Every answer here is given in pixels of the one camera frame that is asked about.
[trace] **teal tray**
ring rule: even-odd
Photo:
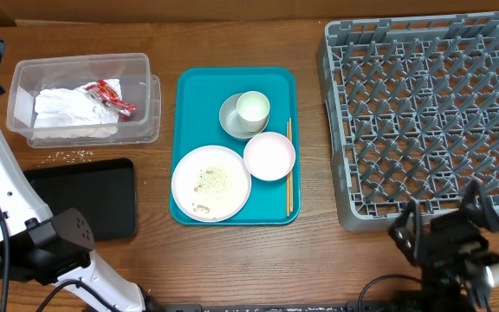
[[[221,128],[218,112],[229,96],[251,90],[269,98],[270,117],[265,131],[286,135],[288,118],[292,118],[295,147],[293,212],[286,217],[286,179],[264,182],[252,177],[248,202],[234,217],[222,222],[203,223],[186,216],[171,194],[171,214],[181,224],[281,225],[294,221],[300,213],[300,136],[295,79],[284,68],[192,68],[185,71],[178,78],[172,172],[189,151],[201,146],[226,146],[243,157],[247,141],[230,137]]]

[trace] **wooden table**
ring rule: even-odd
[[[25,59],[143,52],[161,80],[163,117],[157,142],[84,148],[91,160],[127,157],[136,168],[139,232],[133,239],[98,243],[97,251],[123,277],[151,290],[163,304],[335,303],[356,299],[377,276],[418,276],[385,232],[348,232],[338,224],[330,172],[327,113],[321,104],[315,52],[324,20],[258,23],[161,23],[0,29],[7,50],[0,82],[10,86]],[[183,226],[169,213],[172,132],[178,77],[188,68],[282,66],[297,83],[301,140],[301,214],[281,227]],[[0,125],[23,170],[66,165],[45,161],[56,152],[33,149]],[[499,252],[499,234],[488,235]],[[385,282],[368,298],[416,287]],[[51,287],[11,283],[9,311],[33,311]],[[491,299],[499,311],[499,289]],[[60,293],[48,310],[80,311],[85,304]]]

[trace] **wooden chopsticks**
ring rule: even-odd
[[[286,137],[292,142],[292,119],[288,119],[286,125]],[[292,171],[286,177],[286,217],[290,217],[290,213],[294,211],[294,177]]]

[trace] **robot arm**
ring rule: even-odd
[[[418,310],[432,312],[487,309],[491,290],[499,285],[499,255],[489,250],[480,229],[498,232],[499,217],[481,181],[472,178],[460,208],[433,218],[428,232],[422,224],[418,202],[411,200],[388,231],[422,271],[421,291],[402,292],[398,305],[418,304]]]
[[[55,286],[81,281],[118,311],[152,311],[151,297],[122,278],[94,250],[84,217],[74,208],[53,216],[23,176],[0,130],[0,207],[9,229],[10,280],[31,279]],[[0,228],[0,278],[3,272],[3,234]],[[84,288],[73,292],[97,311],[108,309]]]

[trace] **dish rack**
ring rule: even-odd
[[[340,224],[424,221],[471,177],[499,214],[499,12],[330,22],[317,54]]]

